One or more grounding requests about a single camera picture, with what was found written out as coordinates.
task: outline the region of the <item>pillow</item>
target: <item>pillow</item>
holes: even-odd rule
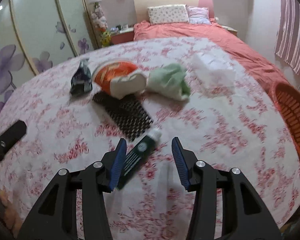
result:
[[[192,24],[211,24],[209,21],[209,9],[187,6],[189,22]]]
[[[185,4],[148,7],[151,24],[189,22]]]

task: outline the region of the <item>red comforter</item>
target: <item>red comforter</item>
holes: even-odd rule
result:
[[[134,26],[134,32],[135,41],[181,36],[208,38],[231,54],[233,59],[237,60],[267,93],[273,82],[288,82],[278,67],[217,23],[211,25],[188,23],[151,25],[149,22],[143,21]]]

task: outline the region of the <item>orange laundry basket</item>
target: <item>orange laundry basket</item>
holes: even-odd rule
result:
[[[289,128],[300,159],[300,93],[287,83],[277,82],[269,95]]]

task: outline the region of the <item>bedside table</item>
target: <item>bedside table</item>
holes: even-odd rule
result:
[[[228,32],[232,33],[234,36],[238,36],[238,31],[231,28],[231,27],[228,27],[228,26],[223,26],[221,25],[222,28],[224,28],[225,30],[227,30]]]
[[[134,38],[133,27],[128,28],[126,30],[121,30],[111,35],[111,41],[114,45],[133,41],[133,38]]]

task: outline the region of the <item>green towel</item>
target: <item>green towel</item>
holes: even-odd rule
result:
[[[184,101],[190,96],[190,87],[185,81],[186,68],[172,63],[156,68],[149,74],[147,89],[168,98]]]

